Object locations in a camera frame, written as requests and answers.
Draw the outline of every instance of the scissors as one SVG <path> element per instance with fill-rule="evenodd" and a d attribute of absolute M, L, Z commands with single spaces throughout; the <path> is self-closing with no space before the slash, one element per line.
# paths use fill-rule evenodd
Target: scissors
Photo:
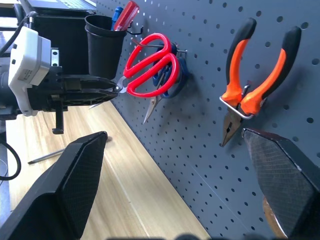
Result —
<path fill-rule="evenodd" d="M 147 45 L 148 43 L 155 41 L 155 40 L 161 40 L 163 42 L 163 47 L 153 53 L 152 55 L 146 57 L 142 61 L 138 62 L 136 65 L 133 66 L 133 63 L 138 56 L 139 52 L 143 49 L 143 46 Z M 132 78 L 135 74 L 139 73 L 142 69 L 147 67 L 148 65 L 153 64 L 153 66 L 147 70 L 145 73 L 128 83 L 127 86 L 124 85 L 124 81 L 126 79 Z M 147 93 L 140 93 L 136 92 L 136 88 L 141 86 L 143 83 L 148 81 L 150 78 L 152 78 L 154 75 L 156 75 L 162 68 L 164 68 L 166 65 L 172 65 L 172 70 L 170 72 L 170 75 L 167 79 L 167 81 L 161 85 L 159 88 L 157 88 L 155 91 L 147 92 Z M 144 38 L 139 45 L 135 47 L 135 49 L 132 51 L 130 57 L 128 58 L 126 65 L 124 67 L 123 71 L 123 77 L 121 77 L 117 83 L 117 86 L 114 90 L 116 93 L 128 93 L 135 97 L 140 98 L 153 98 L 158 95 L 161 95 L 165 92 L 167 92 L 177 81 L 177 77 L 179 75 L 179 68 L 180 64 L 175 54 L 172 53 L 172 44 L 170 40 L 161 33 L 153 33 L 151 35 L 148 35 L 146 38 Z"/>
<path fill-rule="evenodd" d="M 149 107 L 146 112 L 143 124 L 145 124 L 145 122 L 150 118 L 152 112 L 154 111 L 154 109 L 162 99 L 174 98 L 180 93 L 180 91 L 186 85 L 186 82 L 190 76 L 190 73 L 187 68 L 186 60 L 185 58 L 180 56 L 178 57 L 178 62 L 180 65 L 180 71 L 179 71 L 179 75 L 177 77 L 175 85 L 170 89 L 170 92 L 167 90 L 163 94 L 154 96 L 150 99 Z M 158 89 L 162 85 L 166 84 L 170 75 L 172 74 L 172 70 L 173 70 L 172 65 L 166 66 L 161 70 L 160 74 L 155 74 L 155 76 L 153 77 L 153 85 L 156 86 Z"/>

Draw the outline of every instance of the robotic arm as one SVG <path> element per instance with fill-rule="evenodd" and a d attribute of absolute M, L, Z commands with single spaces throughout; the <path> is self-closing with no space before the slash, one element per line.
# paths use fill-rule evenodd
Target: robotic arm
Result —
<path fill-rule="evenodd" d="M 0 120 L 18 114 L 55 112 L 54 134 L 63 134 L 63 112 L 69 106 L 91 106 L 115 98 L 116 84 L 91 75 L 64 75 L 59 49 L 38 32 L 23 26 L 14 41 L 9 71 L 0 72 Z"/>

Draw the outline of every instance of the white motor housing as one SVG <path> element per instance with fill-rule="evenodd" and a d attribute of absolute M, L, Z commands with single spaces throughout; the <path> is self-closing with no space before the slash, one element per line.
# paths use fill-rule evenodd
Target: white motor housing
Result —
<path fill-rule="evenodd" d="M 50 65 L 51 41 L 23 26 L 11 50 L 8 85 L 25 116 L 38 113 L 31 108 L 27 89 L 42 82 Z"/>

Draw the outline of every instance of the scissor blade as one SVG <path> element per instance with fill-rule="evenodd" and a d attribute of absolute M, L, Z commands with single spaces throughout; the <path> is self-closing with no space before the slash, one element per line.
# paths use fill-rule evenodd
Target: scissor blade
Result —
<path fill-rule="evenodd" d="M 97 104 L 94 104 L 94 105 L 91 105 L 91 106 L 89 107 L 89 109 L 94 109 L 95 107 L 98 107 L 100 104 L 102 104 L 102 102 L 97 103 Z"/>
<path fill-rule="evenodd" d="M 150 99 L 149 107 L 148 107 L 148 110 L 146 111 L 143 124 L 145 124 L 146 121 L 148 121 L 157 104 L 158 104 L 157 97 L 152 97 Z"/>
<path fill-rule="evenodd" d="M 241 123 L 242 118 L 228 108 L 228 113 L 225 115 L 223 121 L 223 141 L 221 147 L 224 147 L 230 141 L 238 128 L 240 128 Z"/>

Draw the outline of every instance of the laptop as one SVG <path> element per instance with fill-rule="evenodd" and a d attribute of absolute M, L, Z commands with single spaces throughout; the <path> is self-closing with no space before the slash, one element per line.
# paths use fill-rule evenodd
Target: laptop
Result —
<path fill-rule="evenodd" d="M 31 7 L 53 10 L 95 11 L 97 0 L 28 0 Z"/>

